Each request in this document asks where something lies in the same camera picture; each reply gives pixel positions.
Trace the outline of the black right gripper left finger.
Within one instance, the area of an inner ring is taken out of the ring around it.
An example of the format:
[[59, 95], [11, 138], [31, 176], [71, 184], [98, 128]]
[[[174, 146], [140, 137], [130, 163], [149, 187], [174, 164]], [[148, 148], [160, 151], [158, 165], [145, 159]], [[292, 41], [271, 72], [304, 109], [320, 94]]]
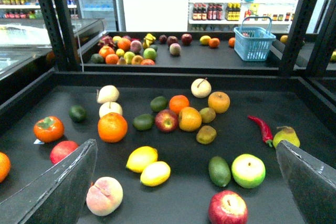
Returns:
[[1, 223], [76, 223], [97, 160], [89, 139], [24, 188], [1, 202]]

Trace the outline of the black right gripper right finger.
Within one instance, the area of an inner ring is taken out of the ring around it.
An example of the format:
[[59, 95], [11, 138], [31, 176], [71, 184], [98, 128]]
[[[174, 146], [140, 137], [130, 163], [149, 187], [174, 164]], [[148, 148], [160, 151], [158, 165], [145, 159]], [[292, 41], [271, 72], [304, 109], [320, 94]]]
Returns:
[[335, 223], [335, 168], [285, 140], [276, 156], [304, 222]]

